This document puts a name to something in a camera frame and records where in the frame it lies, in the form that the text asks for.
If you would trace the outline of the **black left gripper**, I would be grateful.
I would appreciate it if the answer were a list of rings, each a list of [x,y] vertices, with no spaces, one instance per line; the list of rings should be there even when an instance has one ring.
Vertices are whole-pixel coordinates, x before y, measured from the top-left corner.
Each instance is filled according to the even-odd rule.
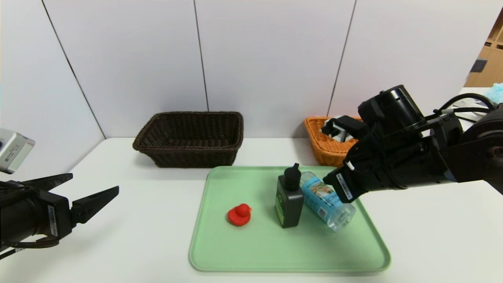
[[[120,187],[97,192],[72,202],[50,190],[73,179],[72,173],[27,181],[1,182],[1,243],[25,244],[30,236],[43,235],[36,244],[57,244],[77,224],[86,224],[119,194]]]

